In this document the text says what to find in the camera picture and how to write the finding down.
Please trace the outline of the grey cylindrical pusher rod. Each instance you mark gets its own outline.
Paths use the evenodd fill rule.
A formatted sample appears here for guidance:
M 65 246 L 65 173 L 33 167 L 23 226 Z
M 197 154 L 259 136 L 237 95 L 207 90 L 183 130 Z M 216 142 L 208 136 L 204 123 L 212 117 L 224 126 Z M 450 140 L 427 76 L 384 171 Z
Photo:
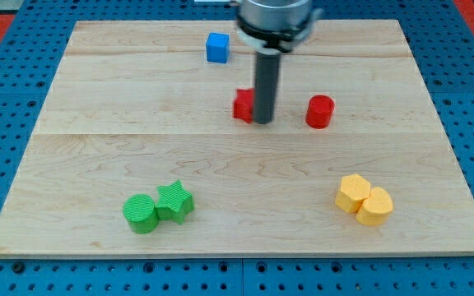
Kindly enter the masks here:
M 280 67 L 280 54 L 256 52 L 253 99 L 253 120 L 256 123 L 268 124 L 274 118 Z

